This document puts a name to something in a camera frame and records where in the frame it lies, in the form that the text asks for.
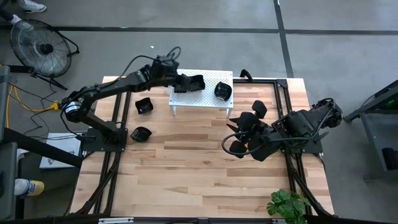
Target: yellow cable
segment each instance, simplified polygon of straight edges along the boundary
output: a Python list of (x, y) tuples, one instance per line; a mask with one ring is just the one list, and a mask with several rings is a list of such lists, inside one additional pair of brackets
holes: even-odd
[(10, 128), (10, 123), (9, 123), (9, 120), (8, 120), (8, 113), (9, 113), (9, 105), (10, 105), (10, 95), (11, 95), (13, 89), (14, 89), (14, 86), (11, 85), (11, 89), (10, 89), (10, 92), (8, 93), (8, 97), (7, 97), (7, 106), (6, 106), (6, 128)]
[(29, 111), (33, 111), (33, 112), (43, 112), (43, 111), (48, 111), (48, 110), (55, 110), (58, 111), (60, 108), (58, 107), (59, 102), (57, 100), (54, 101), (54, 103), (49, 106), (48, 108), (45, 109), (41, 109), (41, 110), (30, 110), (28, 107), (25, 106), (25, 104), (21, 101), (21, 99), (19, 98), (18, 95), (18, 89), (15, 88), (15, 95), (17, 96), (17, 100), (19, 101), (19, 103), (27, 110)]

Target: green leaf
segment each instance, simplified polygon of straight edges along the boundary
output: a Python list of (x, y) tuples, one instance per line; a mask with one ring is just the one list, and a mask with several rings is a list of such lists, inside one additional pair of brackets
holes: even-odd
[(277, 207), (272, 202), (267, 204), (267, 210), (269, 215), (275, 215), (277, 211)]
[(279, 190), (279, 197), (282, 200), (289, 200), (290, 199), (290, 194), (288, 192), (286, 192), (285, 190), (280, 189)]
[(305, 205), (311, 206), (311, 203), (308, 199), (306, 199), (305, 197), (302, 197), (302, 200), (304, 202)]
[(294, 209), (287, 205), (281, 205), (278, 207), (277, 212), (284, 218), (295, 218)]
[(281, 199), (280, 196), (279, 196), (279, 192), (274, 192), (274, 193), (272, 193), (272, 194), (271, 194), (271, 197), (272, 197), (272, 201), (273, 201), (274, 203), (281, 203), (281, 202), (282, 202), (282, 199)]
[(292, 198), (300, 199), (300, 195), (296, 192), (291, 192)]
[(304, 224), (305, 223), (305, 219), (303, 216), (299, 217), (297, 220), (297, 224)]
[(303, 215), (305, 209), (304, 203), (295, 200), (293, 201), (293, 207), (299, 212), (299, 214)]

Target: potted plant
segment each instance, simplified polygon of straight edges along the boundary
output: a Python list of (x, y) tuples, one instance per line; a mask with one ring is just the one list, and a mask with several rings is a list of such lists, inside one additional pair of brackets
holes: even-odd
[(288, 224), (304, 224), (305, 206), (310, 205), (308, 199), (295, 192), (288, 193), (278, 190), (271, 194), (272, 202), (267, 204), (269, 215), (280, 214)]

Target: person's foot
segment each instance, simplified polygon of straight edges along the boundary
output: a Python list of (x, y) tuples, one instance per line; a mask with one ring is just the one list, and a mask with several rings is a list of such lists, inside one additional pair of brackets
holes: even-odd
[(21, 21), (20, 17), (18, 17), (17, 15), (13, 15), (14, 18), (9, 21), (12, 25), (15, 25), (17, 22)]
[(44, 12), (47, 9), (47, 6), (37, 4), (31, 0), (19, 0), (19, 5), (23, 8), (25, 13)]
[[(13, 15), (14, 18), (9, 21), (12, 25), (15, 25), (17, 22), (21, 21), (22, 19), (20, 19), (20, 17), (18, 17), (17, 15)], [(21, 24), (19, 25), (21, 29), (26, 30), (26, 31), (30, 31), (33, 29), (32, 25), (30, 25), (29, 23), (22, 21)]]

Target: fan grille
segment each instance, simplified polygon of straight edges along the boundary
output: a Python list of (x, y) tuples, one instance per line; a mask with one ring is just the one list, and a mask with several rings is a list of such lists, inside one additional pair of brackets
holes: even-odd
[(67, 41), (50, 25), (34, 19), (24, 19), (14, 25), (11, 47), (23, 65), (44, 77), (65, 74), (72, 62)]

